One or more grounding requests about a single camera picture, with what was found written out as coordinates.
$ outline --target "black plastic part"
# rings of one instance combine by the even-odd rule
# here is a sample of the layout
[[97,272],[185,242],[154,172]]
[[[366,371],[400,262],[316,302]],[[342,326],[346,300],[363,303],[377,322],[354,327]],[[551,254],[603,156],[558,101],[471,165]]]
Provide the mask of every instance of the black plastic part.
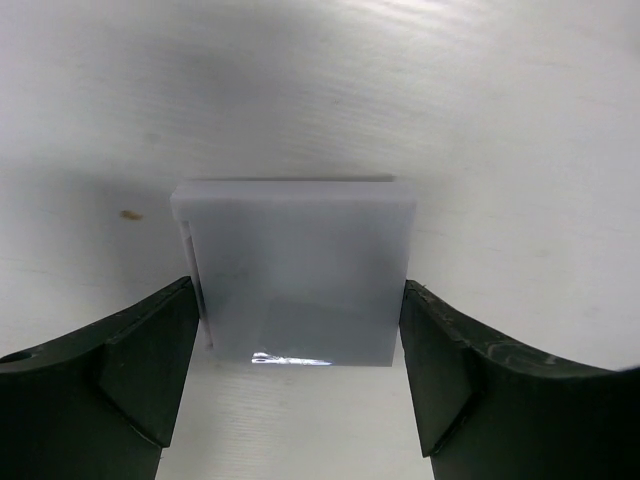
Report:
[[151,480],[198,326],[189,278],[0,359],[0,478]]
[[536,350],[413,281],[400,333],[436,480],[640,478],[640,369]]

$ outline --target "wood grain texture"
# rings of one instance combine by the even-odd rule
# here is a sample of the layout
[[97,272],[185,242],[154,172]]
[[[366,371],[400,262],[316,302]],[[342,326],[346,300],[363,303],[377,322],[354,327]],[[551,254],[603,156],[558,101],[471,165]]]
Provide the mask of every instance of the wood grain texture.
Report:
[[[186,273],[168,207],[185,175],[391,174],[420,196],[411,277],[538,348],[637,364],[639,17],[633,0],[3,2],[0,355]],[[192,370],[161,479],[428,478],[401,364]]]

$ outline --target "small brown spot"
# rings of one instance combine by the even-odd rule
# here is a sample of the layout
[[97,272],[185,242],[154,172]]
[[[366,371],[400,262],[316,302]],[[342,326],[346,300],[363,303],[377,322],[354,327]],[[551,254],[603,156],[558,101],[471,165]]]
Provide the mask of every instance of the small brown spot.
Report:
[[124,218],[125,220],[133,220],[134,222],[142,220],[143,217],[144,215],[138,212],[134,212],[133,210],[122,210],[120,212],[120,218]]

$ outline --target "translucent plastic block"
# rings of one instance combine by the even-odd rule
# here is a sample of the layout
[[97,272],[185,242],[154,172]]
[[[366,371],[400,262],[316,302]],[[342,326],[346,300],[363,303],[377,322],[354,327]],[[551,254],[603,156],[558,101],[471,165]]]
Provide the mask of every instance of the translucent plastic block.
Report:
[[171,203],[216,355],[391,364],[415,210],[406,184],[190,180]]

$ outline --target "hole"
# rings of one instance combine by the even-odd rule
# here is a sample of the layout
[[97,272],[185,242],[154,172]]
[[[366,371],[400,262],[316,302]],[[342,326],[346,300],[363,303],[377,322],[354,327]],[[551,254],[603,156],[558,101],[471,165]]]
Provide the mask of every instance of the hole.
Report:
[[0,363],[11,363],[11,362],[19,362],[20,360],[26,360],[28,358],[33,357],[33,354],[30,352],[16,352],[7,355],[6,357],[0,358]]

